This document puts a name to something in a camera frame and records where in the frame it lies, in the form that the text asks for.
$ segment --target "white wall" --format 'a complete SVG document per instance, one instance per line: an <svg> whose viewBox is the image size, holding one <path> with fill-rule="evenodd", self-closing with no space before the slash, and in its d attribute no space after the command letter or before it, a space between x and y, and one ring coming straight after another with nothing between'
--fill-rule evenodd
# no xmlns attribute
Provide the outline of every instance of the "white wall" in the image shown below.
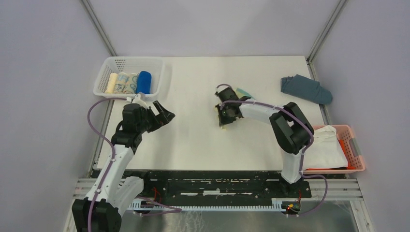
<svg viewBox="0 0 410 232"><path fill-rule="evenodd" d="M119 55L309 53L337 0L91 0Z"/></svg>
<svg viewBox="0 0 410 232"><path fill-rule="evenodd" d="M86 116L109 55L77 0L1 1L0 31L0 231L61 231L97 140Z"/></svg>
<svg viewBox="0 0 410 232"><path fill-rule="evenodd" d="M410 1L349 1L315 67L353 127L367 170L357 177L375 229L409 231Z"/></svg>

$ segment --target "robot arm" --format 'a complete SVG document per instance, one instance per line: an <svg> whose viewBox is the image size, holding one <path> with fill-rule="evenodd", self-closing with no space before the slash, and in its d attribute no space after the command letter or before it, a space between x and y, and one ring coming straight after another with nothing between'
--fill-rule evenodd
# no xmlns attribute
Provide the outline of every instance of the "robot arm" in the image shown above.
<svg viewBox="0 0 410 232"><path fill-rule="evenodd" d="M112 154L97 178L97 181L84 199L77 199L72 206L73 217L77 231L88 229L88 213L91 199L95 198L92 207L92 231L117 232L121 227L121 218L135 196L144 189L144 181L139 177L128 177L118 189L125 168L133 158L137 147L142 141L144 132L153 132L168 124L175 115L153 102L159 114L155 115L138 96L132 103L124 106L123 120L118 124L111 139L114 145L115 157Z"/></svg>
<svg viewBox="0 0 410 232"><path fill-rule="evenodd" d="M241 101L241 102L254 102L248 96L238 98L234 90L230 87L217 92L221 102L225 101ZM256 104L244 104L240 102L230 102L224 104L221 108L220 105L216 105L218 110L218 117L220 126L233 123L237 118L250 117L260 122L270 124L275 133L276 140L279 146L285 152L283 157L283 169L281 175L288 183L293 184L301 177L299 173L301 150L304 146L308 145L310 141L309 133L293 118L283 113L282 111L274 108L268 108ZM290 102L282 106L284 110L291 113L297 119L299 119L307 128L314 133L311 124L306 119L305 115L300 110L296 103Z"/></svg>

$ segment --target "gray floor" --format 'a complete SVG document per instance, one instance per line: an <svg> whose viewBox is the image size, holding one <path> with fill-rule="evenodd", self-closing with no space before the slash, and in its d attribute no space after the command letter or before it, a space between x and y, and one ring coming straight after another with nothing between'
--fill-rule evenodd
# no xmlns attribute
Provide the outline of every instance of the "gray floor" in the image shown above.
<svg viewBox="0 0 410 232"><path fill-rule="evenodd" d="M302 202L302 212L317 202ZM182 212L153 217L125 213L121 232L356 232L349 202L325 202L311 215L277 212Z"/></svg>

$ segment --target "folded dark blue cloth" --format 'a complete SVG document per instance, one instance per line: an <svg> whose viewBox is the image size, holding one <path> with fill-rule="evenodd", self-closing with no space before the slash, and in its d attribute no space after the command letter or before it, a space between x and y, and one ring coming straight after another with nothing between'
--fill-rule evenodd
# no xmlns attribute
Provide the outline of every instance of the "folded dark blue cloth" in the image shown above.
<svg viewBox="0 0 410 232"><path fill-rule="evenodd" d="M316 104L326 105L333 99L330 91L319 82L301 75L283 77L280 91Z"/></svg>

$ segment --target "basket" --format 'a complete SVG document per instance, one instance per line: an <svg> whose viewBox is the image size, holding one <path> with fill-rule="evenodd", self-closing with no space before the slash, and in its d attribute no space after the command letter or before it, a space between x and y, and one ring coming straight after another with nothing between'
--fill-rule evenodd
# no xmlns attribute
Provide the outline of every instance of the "basket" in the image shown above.
<svg viewBox="0 0 410 232"><path fill-rule="evenodd" d="M146 94L144 100L152 102L157 100L160 92L162 79L165 71L165 63L162 58L158 57L109 57L102 64L100 72L94 83L94 94L106 98L117 97L126 98L133 97L135 94L119 94L119 93L104 93L107 89L108 79L111 73L124 72L140 73L147 71L151 73L151 94Z"/></svg>
<svg viewBox="0 0 410 232"><path fill-rule="evenodd" d="M315 130L320 129L323 126L314 126ZM354 133L348 125L332 125L336 128L337 139L343 140L346 149L346 158L351 167L355 169L351 170L305 170L304 174L349 174L354 172L361 172L366 169L363 157L360 154L360 150L356 144Z"/></svg>

